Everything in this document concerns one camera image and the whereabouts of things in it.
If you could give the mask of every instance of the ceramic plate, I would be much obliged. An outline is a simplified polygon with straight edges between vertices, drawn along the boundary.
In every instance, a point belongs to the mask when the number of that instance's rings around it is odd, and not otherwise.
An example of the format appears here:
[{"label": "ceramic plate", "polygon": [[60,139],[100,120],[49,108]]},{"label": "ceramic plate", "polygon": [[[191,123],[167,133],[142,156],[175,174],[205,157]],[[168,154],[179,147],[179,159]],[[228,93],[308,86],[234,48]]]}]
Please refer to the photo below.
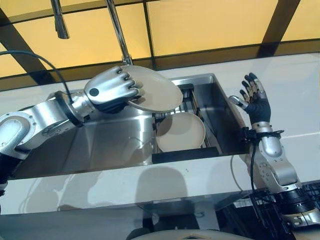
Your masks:
[{"label": "ceramic plate", "polygon": [[180,112],[166,117],[156,133],[156,142],[163,152],[198,149],[205,140],[206,128],[199,117]]},{"label": "ceramic plate", "polygon": [[142,66],[121,66],[132,79],[143,83],[145,94],[128,104],[136,109],[152,113],[169,112],[181,105],[181,90],[169,79],[156,71]]}]

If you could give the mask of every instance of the sink basin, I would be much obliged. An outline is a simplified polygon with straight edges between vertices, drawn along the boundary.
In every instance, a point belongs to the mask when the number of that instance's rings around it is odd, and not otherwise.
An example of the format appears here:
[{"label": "sink basin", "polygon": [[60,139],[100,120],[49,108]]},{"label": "sink basin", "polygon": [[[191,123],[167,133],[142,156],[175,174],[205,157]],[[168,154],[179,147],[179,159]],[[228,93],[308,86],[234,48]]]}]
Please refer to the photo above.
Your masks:
[{"label": "sink basin", "polygon": [[[14,177],[54,176],[247,152],[238,140],[241,121],[214,74],[174,78],[172,82],[183,93],[183,103],[174,111],[152,114],[127,106],[117,114],[95,112],[90,116],[92,121],[83,127],[34,149]],[[202,119],[205,141],[199,149],[161,152],[155,141],[157,127],[166,116],[179,112],[191,112]]]}]

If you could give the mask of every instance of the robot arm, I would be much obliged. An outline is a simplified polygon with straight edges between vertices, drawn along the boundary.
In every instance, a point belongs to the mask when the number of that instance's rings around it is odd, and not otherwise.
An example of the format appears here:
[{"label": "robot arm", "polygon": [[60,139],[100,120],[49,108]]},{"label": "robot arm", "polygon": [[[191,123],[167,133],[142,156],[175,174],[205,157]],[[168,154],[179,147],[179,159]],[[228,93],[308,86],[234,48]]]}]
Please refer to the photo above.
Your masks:
[{"label": "robot arm", "polygon": [[49,138],[81,127],[93,111],[117,113],[143,95],[142,84],[115,66],[68,96],[57,91],[45,102],[0,116],[0,196],[8,178],[32,149]]},{"label": "robot arm", "polygon": [[[279,136],[270,125],[271,108],[259,79],[250,73],[242,81],[248,94],[240,90],[244,100],[230,96],[229,100],[249,114],[253,135],[258,136],[250,148],[254,169],[264,185],[273,193],[285,221],[293,228],[320,224],[320,212],[303,190],[292,164],[287,160]],[[251,165],[251,157],[246,162]]]}]

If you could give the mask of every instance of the white countertop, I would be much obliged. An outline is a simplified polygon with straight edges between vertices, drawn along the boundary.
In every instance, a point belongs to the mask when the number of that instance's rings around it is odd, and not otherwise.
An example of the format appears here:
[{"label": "white countertop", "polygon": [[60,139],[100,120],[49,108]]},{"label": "white countertop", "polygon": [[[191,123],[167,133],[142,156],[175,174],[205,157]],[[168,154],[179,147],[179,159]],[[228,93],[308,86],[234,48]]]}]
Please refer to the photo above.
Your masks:
[{"label": "white countertop", "polygon": [[[262,81],[271,105],[271,124],[282,130],[288,160],[302,182],[320,179],[320,54],[300,54],[233,61],[160,71],[176,78],[214,73],[227,95],[238,95],[245,74]],[[81,89],[86,80],[69,82]],[[60,83],[0,92],[0,115],[37,104]],[[249,118],[242,112],[244,121]],[[239,191],[231,172],[231,156],[149,166],[11,180],[1,198],[1,214],[130,205]],[[239,186],[250,189],[247,167],[238,156],[233,171]]]}]

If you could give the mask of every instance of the faucet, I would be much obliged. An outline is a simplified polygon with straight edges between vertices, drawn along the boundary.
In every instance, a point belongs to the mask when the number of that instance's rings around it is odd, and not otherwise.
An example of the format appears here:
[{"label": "faucet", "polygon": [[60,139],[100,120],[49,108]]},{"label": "faucet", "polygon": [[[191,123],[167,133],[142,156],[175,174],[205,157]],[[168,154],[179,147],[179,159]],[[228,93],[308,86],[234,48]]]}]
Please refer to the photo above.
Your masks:
[{"label": "faucet", "polygon": [[121,25],[120,25],[120,21],[119,21],[119,17],[117,14],[114,0],[105,0],[105,2],[107,5],[107,8],[109,10],[109,14],[110,14],[110,17],[112,20],[112,24],[113,24],[113,27],[115,30],[116,37],[117,37],[118,42],[120,44],[120,48],[122,51],[122,61],[125,65],[133,65],[132,58],[128,52],[128,48],[126,45],[124,34],[121,29]]},{"label": "faucet", "polygon": [[51,0],[52,10],[54,14],[55,31],[58,33],[58,38],[68,39],[69,34],[63,18],[60,0]]}]

